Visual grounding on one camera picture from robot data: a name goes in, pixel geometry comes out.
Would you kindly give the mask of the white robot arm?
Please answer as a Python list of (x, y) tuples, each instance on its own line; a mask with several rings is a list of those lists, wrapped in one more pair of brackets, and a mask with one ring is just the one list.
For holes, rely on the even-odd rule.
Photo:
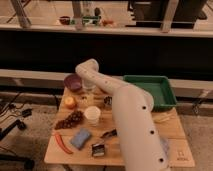
[(75, 72), (112, 96), (112, 115), (126, 171), (171, 171), (152, 119), (152, 95), (131, 83), (100, 73), (95, 59), (78, 64)]

